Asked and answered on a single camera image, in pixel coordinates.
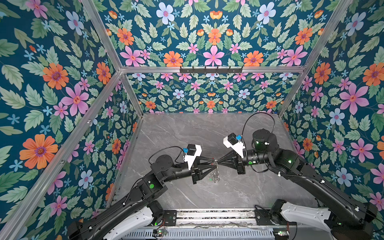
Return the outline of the white ventilation grille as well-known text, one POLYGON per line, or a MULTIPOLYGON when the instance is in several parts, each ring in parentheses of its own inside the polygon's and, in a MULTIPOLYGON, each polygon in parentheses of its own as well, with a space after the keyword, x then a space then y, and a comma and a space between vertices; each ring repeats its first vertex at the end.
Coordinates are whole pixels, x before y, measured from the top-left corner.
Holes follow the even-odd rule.
POLYGON ((123 240, 274 240, 271 230, 253 229, 140 229, 123 240))

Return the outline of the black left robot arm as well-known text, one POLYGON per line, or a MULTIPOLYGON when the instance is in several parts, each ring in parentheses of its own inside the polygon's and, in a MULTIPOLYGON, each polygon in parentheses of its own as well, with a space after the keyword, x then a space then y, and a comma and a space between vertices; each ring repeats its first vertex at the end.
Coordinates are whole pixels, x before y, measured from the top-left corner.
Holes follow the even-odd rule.
POLYGON ((168 155, 159 156, 151 170, 139 179, 130 192, 114 205, 89 221, 73 222, 68 228, 70 240, 119 240, 146 226, 159 227, 164 209, 157 199, 167 191, 166 182, 192 177, 193 182, 205 178, 216 166, 212 159, 188 166, 175 163, 168 155))

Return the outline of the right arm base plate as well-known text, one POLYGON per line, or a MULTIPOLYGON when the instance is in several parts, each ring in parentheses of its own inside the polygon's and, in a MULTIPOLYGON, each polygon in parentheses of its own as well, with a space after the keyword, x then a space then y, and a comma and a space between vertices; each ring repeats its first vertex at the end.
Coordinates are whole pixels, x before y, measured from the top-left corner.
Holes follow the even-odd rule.
POLYGON ((273 205, 270 209, 255 205, 255 219, 259 226, 276 225, 276 226, 297 226, 296 222, 287 221, 281 214, 278 206, 273 205))

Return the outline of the silver keyring with keys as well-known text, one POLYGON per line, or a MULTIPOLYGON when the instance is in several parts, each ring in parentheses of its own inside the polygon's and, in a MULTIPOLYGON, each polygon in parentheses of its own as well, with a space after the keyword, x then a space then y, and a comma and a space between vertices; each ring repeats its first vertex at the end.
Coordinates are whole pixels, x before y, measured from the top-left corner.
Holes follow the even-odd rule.
POLYGON ((218 160, 215 160, 213 165, 215 167, 214 167, 213 171, 210 173, 209 179, 216 184, 220 181, 220 172, 219 172, 218 160))

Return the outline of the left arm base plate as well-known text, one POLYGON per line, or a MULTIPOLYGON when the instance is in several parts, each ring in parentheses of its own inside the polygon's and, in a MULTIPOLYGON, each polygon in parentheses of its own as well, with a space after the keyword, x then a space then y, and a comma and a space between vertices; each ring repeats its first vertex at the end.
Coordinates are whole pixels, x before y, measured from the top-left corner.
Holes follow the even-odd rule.
POLYGON ((161 214, 161 218, 159 223, 157 224, 158 227, 174 227, 177 223, 177 216, 178 211, 177 210, 165 210, 161 214))

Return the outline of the black hook rail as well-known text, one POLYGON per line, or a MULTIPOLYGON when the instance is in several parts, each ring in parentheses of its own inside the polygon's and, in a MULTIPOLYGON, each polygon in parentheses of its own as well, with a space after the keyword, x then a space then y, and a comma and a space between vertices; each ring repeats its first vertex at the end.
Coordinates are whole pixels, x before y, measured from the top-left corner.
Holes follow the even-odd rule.
POLYGON ((180 67, 181 74, 238 74, 243 67, 180 67))

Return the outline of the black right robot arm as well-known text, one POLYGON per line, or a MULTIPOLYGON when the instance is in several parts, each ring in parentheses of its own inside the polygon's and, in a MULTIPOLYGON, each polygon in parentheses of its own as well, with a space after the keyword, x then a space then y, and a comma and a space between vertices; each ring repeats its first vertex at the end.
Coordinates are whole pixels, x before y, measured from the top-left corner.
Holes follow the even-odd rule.
POLYGON ((247 166, 266 165, 272 173, 289 180, 324 204, 305 207, 285 200, 276 200, 269 210, 274 223, 300 223, 332 234, 336 240, 369 240, 373 237, 373 221, 378 209, 371 203, 361 203, 335 187, 299 154, 280 148, 277 137, 266 129, 253 133, 253 148, 246 149, 242 136, 231 133, 223 143, 231 151, 218 161, 246 173, 247 166))

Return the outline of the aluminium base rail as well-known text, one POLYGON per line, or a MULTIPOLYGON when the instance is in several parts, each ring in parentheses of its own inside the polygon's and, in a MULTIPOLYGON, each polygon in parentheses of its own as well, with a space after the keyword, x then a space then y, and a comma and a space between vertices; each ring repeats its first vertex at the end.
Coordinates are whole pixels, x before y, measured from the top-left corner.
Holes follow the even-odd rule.
MULTIPOLYGON (((240 223, 259 226, 255 219, 254 209, 177 209, 176 225, 240 223)), ((331 211, 327 208, 310 208, 285 203, 280 210, 283 217, 289 222, 305 224, 325 231, 330 229, 325 223, 325 220, 331 216, 331 211)), ((161 214, 153 216, 155 226, 159 223, 161 214)))

